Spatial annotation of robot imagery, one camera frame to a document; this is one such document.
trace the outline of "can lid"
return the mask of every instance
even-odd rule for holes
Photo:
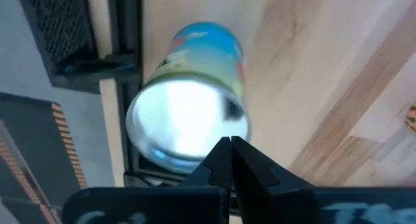
[[[250,135],[241,103],[225,89],[190,79],[157,82],[127,111],[127,133],[153,163],[191,173],[223,136]]]

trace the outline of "can rim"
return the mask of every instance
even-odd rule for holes
[[[133,101],[131,102],[127,114],[126,114],[126,129],[127,129],[127,134],[129,136],[130,141],[133,143],[133,145],[140,151],[140,153],[142,153],[148,160],[152,161],[153,163],[156,164],[163,164],[163,162],[161,162],[160,158],[155,158],[154,152],[150,152],[150,150],[152,149],[146,149],[147,147],[145,146],[140,146],[140,142],[135,139],[133,136],[137,134],[131,132],[132,129],[131,127],[128,127],[129,125],[131,126],[130,122],[132,121],[133,118],[133,114],[132,114],[132,109],[134,109],[134,107],[136,107],[137,104],[137,100],[140,97],[140,95],[142,95],[144,92],[146,92],[147,90],[149,90],[150,88],[152,88],[153,86],[156,86],[160,83],[164,83],[164,82],[171,82],[171,81],[180,81],[180,80],[193,80],[196,82],[200,82],[203,83],[204,85],[207,85],[210,88],[213,88],[215,90],[218,90],[222,95],[224,95],[225,98],[229,99],[230,101],[232,101],[234,104],[236,104],[236,106],[242,111],[242,113],[244,114],[244,117],[246,118],[246,127],[247,127],[247,133],[245,136],[245,140],[247,142],[249,142],[251,140],[252,137],[252,125],[251,125],[251,119],[250,116],[248,114],[248,111],[243,103],[243,100],[240,100],[237,95],[235,93],[233,93],[231,90],[231,88],[229,86],[227,86],[226,84],[223,84],[220,81],[216,81],[215,78],[213,77],[209,77],[208,75],[201,75],[199,73],[193,73],[193,72],[186,72],[186,73],[176,73],[176,74],[166,74],[166,75],[161,75],[158,77],[155,77],[154,79],[150,80],[143,89],[141,89],[141,91],[139,91],[136,95],[136,97],[133,99]],[[189,163],[191,164],[192,162],[202,162],[204,157],[199,157],[199,156],[183,156],[180,154],[175,154],[172,152],[168,152],[163,148],[160,148],[158,145],[152,145],[151,146],[154,150],[159,151],[160,153],[163,153],[164,155],[170,157],[167,158],[166,161],[173,161],[173,160],[182,160],[185,163]],[[172,171],[176,171],[176,172],[180,172],[180,173],[189,173],[191,172],[193,169],[195,169],[195,166],[183,166],[180,168],[172,168],[175,167],[175,165],[171,165],[168,169],[172,170]]]

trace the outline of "wooden board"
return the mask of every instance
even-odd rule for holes
[[[110,147],[110,159],[114,184],[124,187],[124,158],[122,149],[122,135],[120,126],[120,113],[118,106],[117,83],[115,79],[105,79],[99,82],[101,100],[107,130],[107,140]]]
[[[348,135],[386,142],[403,126],[416,100],[416,55],[413,54]]]
[[[109,0],[88,0],[91,25],[100,58],[112,53]]]
[[[145,78],[179,29],[219,22],[246,53],[253,145],[315,184],[412,183],[414,172],[388,159],[408,154],[412,132],[399,125],[382,142],[349,132],[416,52],[415,7],[415,0],[144,0]],[[386,150],[401,153],[380,156]],[[384,167],[390,175],[371,175]]]

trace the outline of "metal can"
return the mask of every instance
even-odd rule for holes
[[[194,23],[131,103],[126,128],[151,162],[189,174],[223,136],[250,139],[242,48],[216,23]]]

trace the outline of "orange striped cable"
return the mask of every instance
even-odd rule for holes
[[[55,118],[55,122],[57,123],[57,127],[60,132],[60,137],[62,138],[62,142],[64,142],[66,152],[71,161],[72,169],[75,173],[75,176],[77,177],[79,186],[81,187],[81,189],[87,188],[88,186],[86,185],[84,172],[81,168],[81,163],[79,162],[77,151],[73,145],[68,124],[65,120],[65,115],[59,104],[52,104],[52,113],[53,117]]]
[[[15,152],[17,153],[17,157],[19,159],[19,161],[23,164],[23,166],[25,167],[27,173],[29,174],[29,176],[32,178],[33,182],[35,183],[38,191],[40,192],[40,195],[42,196],[42,198],[44,199],[44,201],[46,202],[47,206],[50,206],[51,204],[49,203],[49,201],[47,200],[47,197],[42,189],[42,187],[39,185],[39,182],[36,180],[36,177],[33,175],[31,168],[29,167],[29,165],[27,164],[25,158],[23,157],[23,155],[21,154],[18,146],[16,145],[12,135],[9,133],[7,127],[5,126],[5,124],[1,121],[0,119],[0,127],[4,130],[4,133],[6,134],[7,138],[9,139],[10,143],[12,144],[11,147],[13,147],[13,149],[15,150]]]
[[[58,215],[57,210],[56,210],[56,209],[51,209],[51,213],[52,213],[52,215],[55,217],[55,219],[56,219],[56,220],[58,220],[58,224],[62,224],[62,223],[60,222],[60,218],[59,218],[59,215]]]
[[[49,209],[43,205],[36,192],[33,190],[29,182],[27,181],[26,177],[23,175],[22,170],[18,166],[18,163],[12,157],[12,154],[7,149],[7,147],[4,145],[3,141],[0,140],[0,156],[1,158],[6,162],[6,165],[12,172],[12,174],[15,176],[15,178],[18,180],[20,185],[23,187],[23,190],[26,192],[26,194],[29,196],[29,199],[34,203],[39,205],[41,213],[46,218],[47,222],[49,224],[57,224],[57,221],[55,218],[52,217]]]

